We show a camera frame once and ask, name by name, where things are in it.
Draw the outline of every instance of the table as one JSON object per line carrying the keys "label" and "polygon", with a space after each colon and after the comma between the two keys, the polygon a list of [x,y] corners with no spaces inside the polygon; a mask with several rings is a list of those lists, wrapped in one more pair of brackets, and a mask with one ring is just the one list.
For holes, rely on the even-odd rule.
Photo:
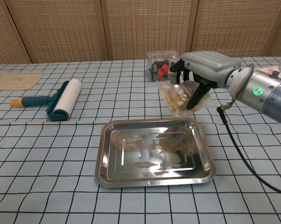
{"label": "table", "polygon": [[[278,65],[281,57],[243,57],[243,67]],[[117,119],[171,117],[144,60],[0,65],[41,72],[28,91],[0,91],[0,224],[280,224],[281,195],[248,171],[215,108],[201,123],[217,167],[206,184],[105,189],[94,178],[100,131]],[[70,78],[82,91],[69,121],[50,122],[45,106],[11,108],[12,98],[53,94]],[[221,104],[223,89],[211,91]],[[230,127],[254,169],[281,189],[281,125],[237,103]]]}

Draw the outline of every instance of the checkered tablecloth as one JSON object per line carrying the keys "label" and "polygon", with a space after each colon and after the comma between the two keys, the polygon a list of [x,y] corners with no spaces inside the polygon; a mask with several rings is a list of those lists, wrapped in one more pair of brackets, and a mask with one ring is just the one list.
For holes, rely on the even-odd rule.
{"label": "checkered tablecloth", "polygon": [[[244,57],[243,67],[281,57]],[[281,195],[252,176],[215,108],[189,115],[201,123],[217,174],[206,184],[106,189],[94,178],[101,128],[111,120],[171,117],[144,60],[0,65],[41,72],[28,91],[0,91],[0,224],[281,224]],[[10,99],[55,93],[77,78],[82,91],[69,121],[46,106],[11,108]],[[230,101],[223,89],[211,95]],[[227,111],[234,137],[253,168],[281,189],[281,125],[237,103]]]}

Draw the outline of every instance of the lint roller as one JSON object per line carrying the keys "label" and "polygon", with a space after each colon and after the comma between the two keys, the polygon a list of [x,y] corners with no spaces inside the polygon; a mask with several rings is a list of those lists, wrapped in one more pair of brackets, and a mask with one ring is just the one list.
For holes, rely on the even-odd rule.
{"label": "lint roller", "polygon": [[62,84],[53,96],[21,97],[11,100],[11,106],[37,106],[48,104],[46,113],[51,121],[67,120],[76,104],[82,84],[78,79],[71,79]]}

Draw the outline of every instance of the metal tray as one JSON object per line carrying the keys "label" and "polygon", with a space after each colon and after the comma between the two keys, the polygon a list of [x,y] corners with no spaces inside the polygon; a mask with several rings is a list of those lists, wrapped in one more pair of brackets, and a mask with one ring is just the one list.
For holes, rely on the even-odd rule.
{"label": "metal tray", "polygon": [[193,119],[118,120],[102,129],[95,177],[104,187],[205,183],[215,172]]}

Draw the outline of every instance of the white roller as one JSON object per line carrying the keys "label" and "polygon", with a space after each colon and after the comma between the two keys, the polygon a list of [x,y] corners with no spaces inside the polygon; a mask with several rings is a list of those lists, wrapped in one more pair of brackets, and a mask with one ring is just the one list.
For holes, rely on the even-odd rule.
{"label": "white roller", "polygon": [[53,113],[57,110],[63,110],[70,117],[73,108],[75,106],[75,103],[77,101],[77,98],[79,96],[79,93],[81,91],[81,88],[82,88],[82,83],[78,79],[75,78],[71,79],[68,82],[68,85],[66,86],[64,92],[62,93],[60,100],[55,106]]}

